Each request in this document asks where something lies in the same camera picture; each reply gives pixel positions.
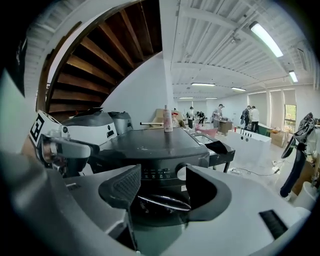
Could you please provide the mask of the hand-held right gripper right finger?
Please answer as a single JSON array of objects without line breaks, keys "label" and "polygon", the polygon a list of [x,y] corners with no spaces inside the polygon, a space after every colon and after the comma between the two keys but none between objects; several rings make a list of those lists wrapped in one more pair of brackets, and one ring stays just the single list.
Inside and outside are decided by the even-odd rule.
[{"label": "hand-held right gripper right finger", "polygon": [[231,203],[232,192],[226,183],[191,165],[186,166],[185,185],[191,207],[186,217],[189,222],[211,221]]}]

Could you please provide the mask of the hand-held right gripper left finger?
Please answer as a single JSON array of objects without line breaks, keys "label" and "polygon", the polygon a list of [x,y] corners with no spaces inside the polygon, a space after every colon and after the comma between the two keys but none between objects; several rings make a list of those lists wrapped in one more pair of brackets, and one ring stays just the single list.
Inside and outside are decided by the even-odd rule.
[{"label": "hand-held right gripper left finger", "polygon": [[137,164],[98,187],[100,197],[112,208],[128,210],[141,187],[141,165]]}]

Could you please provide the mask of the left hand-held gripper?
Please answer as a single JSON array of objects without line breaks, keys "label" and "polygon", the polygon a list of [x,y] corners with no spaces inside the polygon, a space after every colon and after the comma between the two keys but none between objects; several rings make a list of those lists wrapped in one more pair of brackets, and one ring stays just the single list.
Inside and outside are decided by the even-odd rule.
[{"label": "left hand-held gripper", "polygon": [[29,137],[38,160],[63,177],[81,175],[90,156],[100,151],[97,144],[71,140],[68,128],[42,110],[37,112]]}]

